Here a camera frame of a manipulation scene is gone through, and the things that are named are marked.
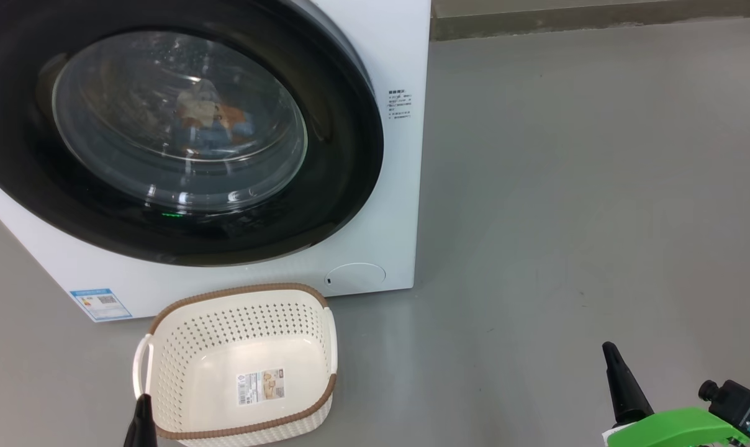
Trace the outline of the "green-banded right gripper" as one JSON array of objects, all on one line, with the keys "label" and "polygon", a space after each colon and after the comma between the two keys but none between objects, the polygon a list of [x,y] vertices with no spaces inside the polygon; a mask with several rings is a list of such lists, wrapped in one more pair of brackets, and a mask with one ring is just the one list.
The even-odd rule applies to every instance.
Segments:
[{"label": "green-banded right gripper", "polygon": [[617,346],[608,341],[602,351],[616,425],[602,433],[605,446],[749,444],[748,436],[702,408],[655,413]]}]

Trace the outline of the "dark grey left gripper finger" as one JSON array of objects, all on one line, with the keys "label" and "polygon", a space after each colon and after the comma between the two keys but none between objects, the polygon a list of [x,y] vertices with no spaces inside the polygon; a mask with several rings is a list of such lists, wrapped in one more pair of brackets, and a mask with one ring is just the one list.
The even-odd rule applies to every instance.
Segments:
[{"label": "dark grey left gripper finger", "polygon": [[151,396],[144,393],[136,402],[133,419],[126,432],[124,447],[157,447],[156,424]]}]

